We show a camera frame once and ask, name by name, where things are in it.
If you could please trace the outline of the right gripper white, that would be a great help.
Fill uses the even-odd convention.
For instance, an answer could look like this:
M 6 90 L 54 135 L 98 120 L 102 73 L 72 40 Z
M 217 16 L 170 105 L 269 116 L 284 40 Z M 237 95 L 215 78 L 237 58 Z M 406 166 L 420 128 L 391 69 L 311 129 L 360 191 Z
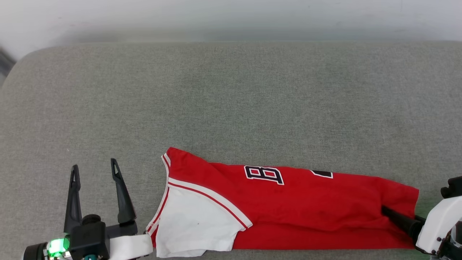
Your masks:
M 418 239 L 415 244 L 418 248 L 425 253 L 432 253 L 440 249 L 442 239 L 461 220 L 462 198 L 456 196 L 443 199 L 430 210 L 426 219 L 418 215 L 408 217 L 384 205 L 382 214 L 413 240 Z

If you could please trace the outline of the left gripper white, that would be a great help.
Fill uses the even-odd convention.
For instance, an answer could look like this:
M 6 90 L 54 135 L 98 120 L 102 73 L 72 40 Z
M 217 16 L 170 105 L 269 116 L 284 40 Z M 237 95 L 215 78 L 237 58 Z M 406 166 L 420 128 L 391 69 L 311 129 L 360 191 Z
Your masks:
M 137 218 L 131 197 L 122 176 L 122 171 L 114 158 L 110 159 L 112 178 L 117 188 L 118 222 L 106 228 L 110 241 L 109 260 L 136 260 L 153 253 L 152 240 L 149 234 L 138 234 Z M 71 168 L 64 233 L 70 234 L 72 229 L 82 224 L 80 207 L 80 176 L 78 165 Z

